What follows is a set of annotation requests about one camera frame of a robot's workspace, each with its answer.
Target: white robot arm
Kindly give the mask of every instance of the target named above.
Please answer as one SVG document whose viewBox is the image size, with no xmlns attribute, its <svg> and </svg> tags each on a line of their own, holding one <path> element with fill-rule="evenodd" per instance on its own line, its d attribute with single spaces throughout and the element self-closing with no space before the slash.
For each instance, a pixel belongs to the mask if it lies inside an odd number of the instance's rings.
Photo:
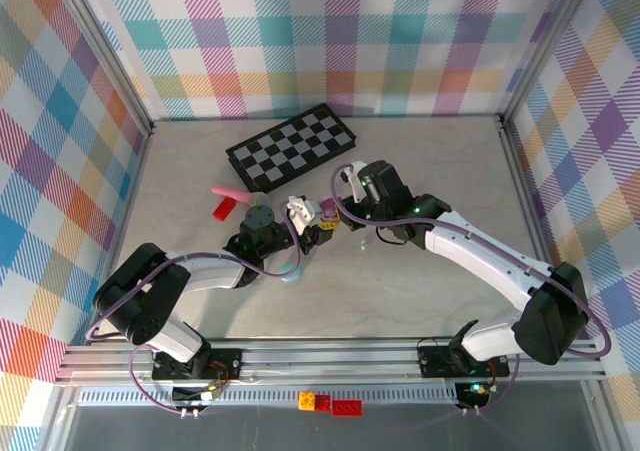
<svg viewBox="0 0 640 451">
<path fill-rule="evenodd" d="M 586 326 L 587 316 L 575 303 L 540 279 L 544 276 L 560 281 L 585 300 L 582 277 L 573 266 L 562 263 L 553 268 L 524 256 L 472 226 L 439 199 L 412 196 L 393 166 L 385 161 L 371 165 L 352 163 L 342 178 L 351 185 L 352 196 L 343 205 L 352 216 L 366 218 L 369 223 L 380 222 L 398 239 L 450 259 L 513 304 L 517 312 L 512 316 L 484 323 L 472 321 L 453 338 L 452 357 L 462 369 L 495 356 L 522 352 L 544 364 L 555 364 Z M 340 217 L 352 230 L 362 227 L 344 213 Z M 393 225 L 397 220 L 419 218 L 435 219 L 437 224 Z M 493 244 L 494 250 L 487 249 L 481 241 Z"/>
<path fill-rule="evenodd" d="M 575 267 L 562 263 L 553 268 L 526 257 L 476 229 L 434 196 L 414 197 L 385 161 L 353 163 L 342 177 L 352 188 L 352 195 L 338 207 L 340 219 L 349 229 L 355 231 L 363 223 L 386 227 L 398 239 L 459 264 L 513 304 L 516 313 L 512 316 L 485 323 L 471 321 L 453 337 L 450 355 L 462 371 L 469 372 L 496 356 L 522 352 L 541 363 L 555 364 L 585 328 L 586 314 L 572 299 L 540 279 L 550 277 L 585 300 L 582 277 Z M 304 254 L 331 238 L 333 231 L 319 225 L 322 211 L 314 201 L 291 197 L 287 212 Z M 219 254 L 254 267 L 263 267 L 267 257 L 294 244 L 285 223 L 275 222 L 267 206 L 250 208 L 239 231 Z M 482 245 L 483 240 L 493 249 Z M 181 367 L 184 375 L 197 377 L 207 366 L 209 343 L 171 316 L 178 298 L 185 291 L 243 287 L 258 273 L 232 260 L 195 258 L 176 262 L 163 270 L 146 292 L 136 294 L 117 311 L 110 310 L 140 280 L 172 257 L 151 243 L 140 246 L 98 290 L 94 307 L 100 313 L 109 312 L 108 320 L 133 344 L 147 344 L 167 353 L 185 365 Z"/>
</svg>

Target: cable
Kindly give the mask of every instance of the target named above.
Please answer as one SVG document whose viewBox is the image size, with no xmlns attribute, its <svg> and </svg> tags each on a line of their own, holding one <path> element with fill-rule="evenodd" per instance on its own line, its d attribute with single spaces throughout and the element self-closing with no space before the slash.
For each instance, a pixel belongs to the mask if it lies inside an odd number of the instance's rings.
<svg viewBox="0 0 640 451">
<path fill-rule="evenodd" d="M 142 348 L 148 348 L 148 346 L 146 344 L 141 344 L 139 346 L 136 346 L 135 348 L 133 348 L 133 351 L 131 351 L 131 355 L 129 356 L 129 376 L 131 376 L 131 381 L 133 381 L 133 385 L 138 388 L 138 391 L 140 391 L 142 393 L 142 395 L 147 398 L 149 401 L 151 401 L 151 403 L 153 403 L 154 405 L 156 405 L 157 407 L 164 409 L 165 411 L 169 411 L 170 413 L 173 414 L 177 414 L 178 416 L 182 416 L 182 411 L 178 411 L 176 408 L 173 408 L 171 406 L 167 406 L 166 404 L 164 404 L 161 401 L 158 401 L 156 398 L 154 398 L 153 396 L 151 396 L 151 394 L 149 394 L 147 392 L 146 389 L 144 389 L 142 387 L 142 384 L 140 384 L 140 381 L 138 381 L 138 378 L 136 377 L 135 373 L 133 372 L 133 360 L 136 356 L 136 354 L 138 353 L 138 351 L 140 351 L 140 349 Z M 198 416 L 209 416 L 212 414 L 216 414 L 215 411 L 211 410 L 209 412 L 202 411 L 202 412 L 198 412 Z M 195 416 L 193 414 L 193 411 L 186 411 L 186 415 L 188 416 Z"/>
<path fill-rule="evenodd" d="M 380 235 L 380 228 L 378 226 L 376 226 L 376 236 L 378 236 L 378 239 L 385 244 L 393 244 L 394 246 L 404 246 L 407 244 L 406 241 L 389 241 L 388 239 L 383 238 Z"/>
<path fill-rule="evenodd" d="M 487 361 L 487 364 L 491 368 L 491 376 L 493 377 L 489 387 L 493 387 L 496 385 L 496 380 L 498 379 L 498 370 L 496 369 L 496 365 L 493 364 L 493 361 Z"/>
<path fill-rule="evenodd" d="M 468 235 L 469 239 L 477 242 L 485 249 L 497 254 L 498 256 L 510 262 L 511 264 L 514 264 L 515 266 L 518 266 L 523 270 L 527 270 L 530 275 L 556 288 L 558 291 L 560 291 L 562 294 L 564 294 L 565 296 L 570 298 L 574 303 L 576 303 L 576 305 L 587 315 L 589 320 L 592 320 L 595 323 L 596 327 L 602 333 L 602 337 L 604 338 L 603 348 L 600 351 L 596 351 L 595 353 L 585 353 L 584 351 L 577 351 L 574 349 L 568 349 L 567 352 L 575 356 L 580 356 L 582 358 L 591 358 L 591 359 L 601 358 L 609 354 L 609 351 L 611 351 L 611 336 L 609 335 L 607 328 L 605 328 L 604 324 L 602 324 L 602 321 L 600 320 L 600 318 L 598 318 L 598 316 L 596 316 L 595 313 L 591 311 L 589 306 L 584 301 L 582 301 L 579 297 L 577 297 L 575 294 L 569 291 L 569 289 L 567 289 L 564 285 L 562 285 L 555 279 L 549 276 L 545 276 L 543 273 L 541 273 L 535 268 L 529 267 L 526 263 L 520 261 L 515 256 L 510 255 L 509 253 L 501 249 L 499 246 L 496 246 L 495 244 L 488 241 L 487 239 L 484 239 L 482 236 L 478 236 L 477 234 L 470 234 L 466 229 L 461 228 L 460 226 L 456 226 L 455 224 L 447 223 L 437 219 L 408 218 L 408 219 L 398 219 L 396 221 L 368 221 L 366 219 L 359 218 L 353 213 L 350 213 L 344 207 L 344 204 L 342 204 L 342 199 L 340 198 L 340 196 L 338 196 L 338 193 L 336 192 L 336 177 L 338 176 L 338 174 L 340 174 L 340 172 L 343 169 L 346 169 L 346 168 L 353 169 L 353 166 L 351 164 L 340 166 L 336 168 L 333 174 L 331 175 L 331 196 L 333 196 L 333 200 L 336 202 L 336 206 L 338 207 L 340 212 L 344 214 L 347 218 L 351 219 L 356 223 L 363 224 L 365 226 L 382 226 L 385 228 L 388 228 L 391 226 L 400 226 L 403 224 L 431 224 L 433 226 L 440 226 L 445 229 L 455 231 L 456 233 Z"/>
<path fill-rule="evenodd" d="M 126 303 L 133 296 L 135 296 L 137 293 L 139 293 L 140 290 L 142 290 L 142 288 L 144 286 L 146 286 L 151 281 L 153 281 L 155 279 L 155 277 L 158 276 L 158 274 L 160 274 L 164 269 L 166 269 L 167 267 L 171 266 L 172 264 L 180 263 L 180 262 L 186 261 L 188 259 L 215 258 L 215 259 L 222 259 L 222 260 L 226 260 L 226 261 L 233 261 L 234 263 L 238 263 L 238 264 L 244 266 L 245 268 L 249 268 L 250 270 L 255 271 L 256 273 L 263 274 L 265 276 L 270 276 L 272 278 L 286 278 L 287 276 L 293 275 L 296 272 L 296 270 L 298 269 L 298 267 L 300 266 L 300 259 L 301 259 L 301 253 L 302 252 L 301 252 L 301 249 L 300 249 L 300 243 L 298 241 L 298 233 L 296 232 L 295 228 L 293 227 L 293 223 L 289 219 L 289 215 L 287 213 L 287 202 L 286 201 L 284 203 L 282 203 L 282 205 L 280 206 L 280 212 L 282 213 L 282 216 L 284 217 L 284 223 L 286 224 L 287 229 L 289 230 L 289 233 L 291 233 L 291 237 L 293 239 L 293 245 L 296 248 L 296 262 L 295 262 L 293 268 L 291 268 L 291 270 L 287 271 L 286 273 L 282 273 L 282 274 L 270 273 L 269 271 L 265 271 L 264 269 L 260 269 L 257 266 L 254 266 L 253 264 L 248 263 L 248 262 L 246 262 L 246 261 L 244 261 L 244 260 L 242 260 L 240 258 L 237 258 L 235 256 L 229 256 L 229 255 L 219 254 L 219 253 L 207 253 L 207 252 L 189 253 L 189 254 L 184 254 L 182 256 L 178 256 L 178 257 L 175 257 L 175 258 L 172 258 L 172 259 L 168 259 L 167 261 L 163 262 L 158 267 L 156 267 L 153 271 L 151 271 L 131 291 L 126 293 L 124 296 L 122 296 L 111 307 L 109 307 L 109 309 L 107 309 L 104 313 L 102 313 L 102 315 L 91 326 L 89 326 L 89 329 L 87 329 L 87 331 L 85 333 L 85 338 L 87 338 L 88 341 L 102 341 L 102 340 L 107 339 L 107 338 L 112 338 L 112 337 L 116 337 L 116 336 L 122 336 L 122 334 L 119 333 L 119 332 L 99 334 L 99 335 L 96 335 L 95 332 L 106 319 L 108 319 L 113 313 L 115 313 L 122 305 L 124 305 L 124 303 Z"/>
</svg>

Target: black and white checkered board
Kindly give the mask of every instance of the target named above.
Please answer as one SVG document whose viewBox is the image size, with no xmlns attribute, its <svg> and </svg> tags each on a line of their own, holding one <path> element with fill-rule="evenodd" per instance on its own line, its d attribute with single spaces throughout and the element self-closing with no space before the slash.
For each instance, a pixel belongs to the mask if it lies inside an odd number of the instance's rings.
<svg viewBox="0 0 640 451">
<path fill-rule="evenodd" d="M 356 145 L 326 104 L 227 149 L 249 191 L 268 193 Z"/>
</svg>

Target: colorful plaid wall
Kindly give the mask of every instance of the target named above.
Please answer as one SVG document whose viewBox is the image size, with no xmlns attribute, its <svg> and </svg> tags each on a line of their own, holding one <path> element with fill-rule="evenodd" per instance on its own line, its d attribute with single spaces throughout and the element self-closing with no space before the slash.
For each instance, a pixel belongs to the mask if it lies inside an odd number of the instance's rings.
<svg viewBox="0 0 640 451">
<path fill-rule="evenodd" d="M 0 0 L 0 449 L 32 449 L 143 132 L 61 0 Z"/>
<path fill-rule="evenodd" d="M 640 449 L 640 0 L 583 0 L 516 125 L 554 257 L 614 335 L 605 366 Z"/>
<path fill-rule="evenodd" d="M 150 111 L 188 119 L 493 114 L 559 0 L 89 1 Z"/>
</svg>

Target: red lego brick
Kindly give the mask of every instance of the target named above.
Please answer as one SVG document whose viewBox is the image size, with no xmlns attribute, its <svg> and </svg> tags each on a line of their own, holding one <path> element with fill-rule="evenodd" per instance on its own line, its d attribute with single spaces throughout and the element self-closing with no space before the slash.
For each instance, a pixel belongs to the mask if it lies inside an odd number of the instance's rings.
<svg viewBox="0 0 640 451">
<path fill-rule="evenodd" d="M 218 206 L 213 212 L 213 217 L 219 221 L 224 221 L 225 219 L 227 219 L 227 216 L 229 216 L 229 213 L 231 213 L 231 211 L 235 207 L 236 200 L 230 198 L 229 196 L 226 196 L 220 203 L 220 206 Z"/>
<path fill-rule="evenodd" d="M 359 399 L 334 399 L 331 405 L 334 418 L 358 418 L 362 416 L 362 401 Z"/>
<path fill-rule="evenodd" d="M 328 413 L 331 411 L 331 396 L 328 394 L 316 394 L 316 411 Z"/>
</svg>

